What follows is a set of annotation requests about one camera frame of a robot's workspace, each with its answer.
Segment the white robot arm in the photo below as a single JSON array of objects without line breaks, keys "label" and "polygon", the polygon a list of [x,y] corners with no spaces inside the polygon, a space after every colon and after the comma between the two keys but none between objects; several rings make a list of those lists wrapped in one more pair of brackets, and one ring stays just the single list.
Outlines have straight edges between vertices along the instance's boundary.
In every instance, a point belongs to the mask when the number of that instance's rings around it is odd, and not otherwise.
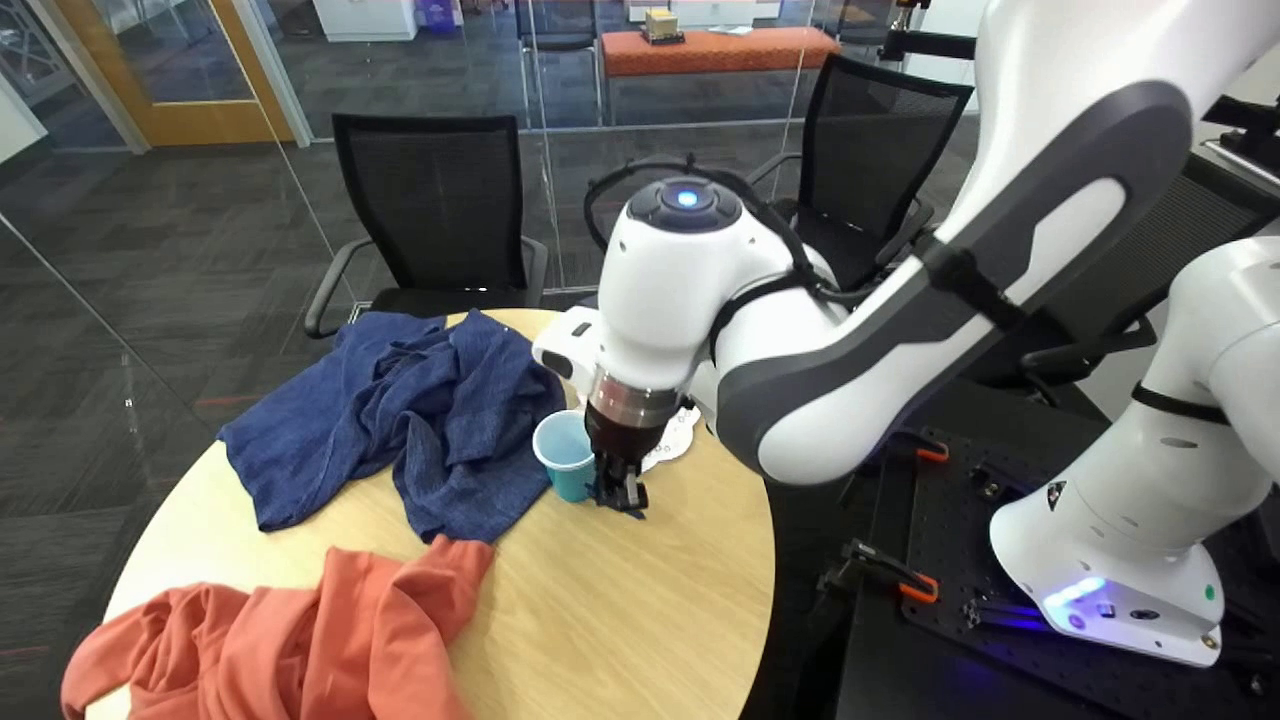
[{"label": "white robot arm", "polygon": [[[766,478],[827,485],[1031,319],[1179,175],[1190,129],[1280,41],[1280,0],[991,0],[975,30],[979,144],[941,229],[842,297],[820,250],[718,175],[641,188],[595,300],[531,360],[587,402],[595,495],[696,402]],[[1223,650],[1209,535],[1280,478],[1280,234],[1189,259],[1111,428],[987,521],[1051,631],[1189,669]]]}]

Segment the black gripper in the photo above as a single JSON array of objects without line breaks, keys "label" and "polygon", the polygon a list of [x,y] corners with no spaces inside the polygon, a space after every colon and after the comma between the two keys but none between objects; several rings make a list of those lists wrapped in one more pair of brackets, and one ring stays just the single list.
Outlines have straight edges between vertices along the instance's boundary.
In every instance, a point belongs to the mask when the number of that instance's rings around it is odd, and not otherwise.
[{"label": "black gripper", "polygon": [[614,425],[607,417],[600,417],[595,406],[583,411],[583,428],[593,436],[593,452],[595,452],[595,504],[600,507],[614,507],[614,490],[623,475],[623,504],[620,512],[645,521],[647,512],[647,487],[645,478],[636,478],[645,457],[660,442],[660,428],[626,428]]}]

